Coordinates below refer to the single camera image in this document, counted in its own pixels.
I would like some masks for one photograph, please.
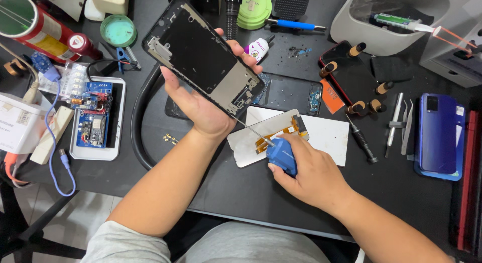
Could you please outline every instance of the glue bottle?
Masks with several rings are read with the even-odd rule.
[[[269,43],[273,39],[274,35],[271,35],[266,39],[259,38],[246,46],[244,48],[244,52],[254,57],[256,59],[256,63],[258,63],[266,55],[266,53],[268,53]]]

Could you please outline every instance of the blue smartphone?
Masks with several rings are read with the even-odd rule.
[[[424,93],[420,98],[418,162],[424,171],[456,171],[457,101],[448,95]]]

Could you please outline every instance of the green container lid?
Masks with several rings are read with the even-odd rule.
[[[136,39],[136,27],[129,17],[112,14],[102,21],[100,35],[115,47],[129,46]]]
[[[271,0],[243,0],[239,7],[238,26],[244,29],[263,27],[271,8]]]

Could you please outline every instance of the white tray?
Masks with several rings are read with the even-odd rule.
[[[116,142],[114,148],[92,148],[92,147],[79,147],[76,145],[77,142],[77,127],[79,126],[79,113],[80,110],[75,110],[74,113],[74,124],[72,126],[72,137],[70,139],[70,156],[75,159],[90,159],[90,160],[114,160],[119,155],[119,150],[121,148],[121,128],[122,120],[124,115],[124,101],[125,101],[125,81],[121,78],[109,78],[109,77],[92,77],[92,81],[99,82],[111,82],[120,83],[123,85],[122,93],[120,97],[119,104],[119,118],[117,122],[116,131]]]

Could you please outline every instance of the chair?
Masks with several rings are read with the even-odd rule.
[[[85,250],[63,245],[43,238],[43,228],[79,191],[63,197],[50,207],[38,220],[28,226],[18,205],[13,187],[0,182],[4,212],[0,212],[1,258],[14,254],[15,263],[32,262],[33,252],[82,259]]]

